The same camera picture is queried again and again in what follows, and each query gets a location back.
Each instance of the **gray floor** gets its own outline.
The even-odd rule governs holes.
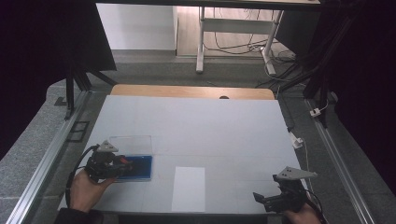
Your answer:
[[[195,60],[178,58],[167,52],[114,51],[117,72],[106,72],[119,83],[181,86],[221,86],[254,88],[266,81],[262,60],[205,59],[205,72],[195,74]],[[276,64],[277,71],[286,65]],[[40,195],[25,223],[52,223],[57,206],[64,194],[68,173],[85,147],[97,114],[110,87],[96,77],[91,77],[93,88],[78,121],[89,122],[87,133],[80,142],[65,142],[61,155],[55,162]],[[302,96],[303,86],[296,86],[277,96],[287,125],[306,143],[309,169],[319,174],[312,179],[326,217],[331,223],[360,223],[332,161],[321,141],[314,121],[310,118]],[[0,161],[0,223],[6,223],[13,207],[23,193],[35,168],[41,161],[53,136],[64,122],[65,106],[56,106],[59,97],[65,96],[64,81],[48,89],[47,101],[18,142]],[[329,132],[341,150],[347,167],[356,181],[363,198],[369,205],[376,223],[394,223],[396,199],[373,165],[333,113],[331,99],[328,108]],[[81,133],[70,133],[69,139],[79,139]],[[304,148],[296,150],[302,168],[307,165]],[[117,223],[117,216],[106,215],[106,223]],[[270,217],[269,223],[280,223],[280,217]]]

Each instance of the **sleeve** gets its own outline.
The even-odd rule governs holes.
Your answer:
[[[86,224],[90,223],[89,214],[70,208],[61,208],[54,224]]]

